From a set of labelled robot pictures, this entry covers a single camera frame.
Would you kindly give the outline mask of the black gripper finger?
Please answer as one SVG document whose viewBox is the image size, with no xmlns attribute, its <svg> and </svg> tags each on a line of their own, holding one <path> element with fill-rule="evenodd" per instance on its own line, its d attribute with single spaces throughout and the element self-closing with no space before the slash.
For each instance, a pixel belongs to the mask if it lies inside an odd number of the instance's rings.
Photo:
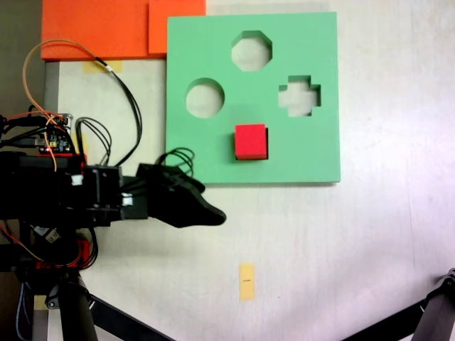
<svg viewBox="0 0 455 341">
<path fill-rule="evenodd" d="M 226 214 L 212 206 L 202 196 L 177 195 L 166 204 L 164 222 L 176 227 L 219 226 L 227 219 Z"/>
<path fill-rule="evenodd" d="M 203 194 L 205 192 L 204 184 L 192 177 L 175 177 L 173 188 L 178 193 L 191 192 Z"/>
</svg>

